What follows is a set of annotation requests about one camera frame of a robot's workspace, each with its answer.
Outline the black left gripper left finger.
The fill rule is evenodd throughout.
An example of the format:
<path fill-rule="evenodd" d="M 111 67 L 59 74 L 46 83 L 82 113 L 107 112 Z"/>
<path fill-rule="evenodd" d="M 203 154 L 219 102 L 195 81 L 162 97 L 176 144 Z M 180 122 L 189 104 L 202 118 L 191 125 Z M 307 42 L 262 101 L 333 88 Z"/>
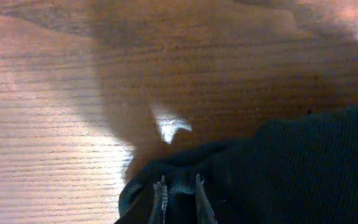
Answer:
<path fill-rule="evenodd" d="M 164 224 L 168 203 L 165 177 L 143 190 L 114 224 Z"/>

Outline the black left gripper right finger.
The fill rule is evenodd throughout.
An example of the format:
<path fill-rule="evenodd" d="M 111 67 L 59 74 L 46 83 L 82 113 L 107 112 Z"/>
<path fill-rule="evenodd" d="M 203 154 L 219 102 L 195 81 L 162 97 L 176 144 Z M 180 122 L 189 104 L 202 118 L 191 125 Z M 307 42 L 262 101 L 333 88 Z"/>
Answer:
<path fill-rule="evenodd" d="M 212 206 L 208 200 L 205 179 L 200 175 L 196 175 L 196 209 L 198 224 L 217 224 Z"/>

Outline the dark teal t-shirt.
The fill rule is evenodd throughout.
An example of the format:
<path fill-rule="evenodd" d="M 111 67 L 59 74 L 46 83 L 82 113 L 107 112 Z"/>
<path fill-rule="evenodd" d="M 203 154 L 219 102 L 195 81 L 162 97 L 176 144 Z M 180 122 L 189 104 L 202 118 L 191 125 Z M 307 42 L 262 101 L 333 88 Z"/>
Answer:
<path fill-rule="evenodd" d="M 198 223 L 197 174 L 217 223 L 358 223 L 358 105 L 149 162 L 121 192 L 120 217 L 164 176 L 165 223 Z"/>

